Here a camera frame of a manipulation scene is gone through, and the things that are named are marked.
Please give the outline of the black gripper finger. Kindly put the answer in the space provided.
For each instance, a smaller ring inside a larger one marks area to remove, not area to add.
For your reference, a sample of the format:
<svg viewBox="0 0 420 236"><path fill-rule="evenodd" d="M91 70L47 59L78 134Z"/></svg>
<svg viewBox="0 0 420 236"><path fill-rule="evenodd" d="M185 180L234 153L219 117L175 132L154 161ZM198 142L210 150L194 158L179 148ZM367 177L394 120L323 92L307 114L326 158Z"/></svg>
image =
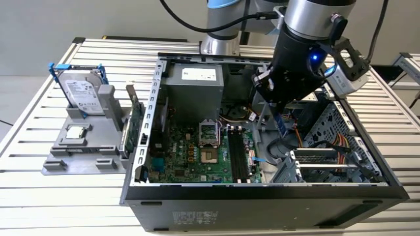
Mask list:
<svg viewBox="0 0 420 236"><path fill-rule="evenodd" d="M269 104L269 110L273 116L282 113L285 105L294 100L301 100L323 83L323 79L314 78L302 73L283 71L279 74L271 74L270 79L274 84L273 91L261 91L259 95Z"/></svg>
<svg viewBox="0 0 420 236"><path fill-rule="evenodd" d="M251 82L255 91L273 91L274 84L270 79L270 70L255 72L251 76Z"/></svg>

